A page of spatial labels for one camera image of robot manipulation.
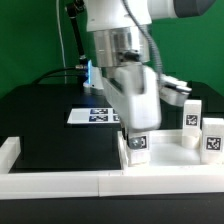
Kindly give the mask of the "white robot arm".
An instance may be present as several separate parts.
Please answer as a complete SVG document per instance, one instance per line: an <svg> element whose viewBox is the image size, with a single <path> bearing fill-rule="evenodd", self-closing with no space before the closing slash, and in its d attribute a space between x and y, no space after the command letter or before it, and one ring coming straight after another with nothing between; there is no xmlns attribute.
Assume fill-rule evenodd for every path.
<svg viewBox="0 0 224 224"><path fill-rule="evenodd" d="M97 67L108 103L120 117L132 150L147 147L147 134L161 124L160 102L183 106L191 89L163 73L147 26L154 20L203 15L216 0L73 0L70 18L87 13Z"/></svg>

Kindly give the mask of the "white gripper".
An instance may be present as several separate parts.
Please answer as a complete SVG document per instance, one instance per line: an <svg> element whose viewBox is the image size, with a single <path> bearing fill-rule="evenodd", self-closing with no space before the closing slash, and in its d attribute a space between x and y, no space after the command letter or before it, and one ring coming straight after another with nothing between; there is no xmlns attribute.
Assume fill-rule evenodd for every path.
<svg viewBox="0 0 224 224"><path fill-rule="evenodd" d="M157 74L141 63L117 67L113 78L103 78L108 103L129 131L150 131L160 127L161 108ZM142 148L142 134L129 132L128 146Z"/></svg>

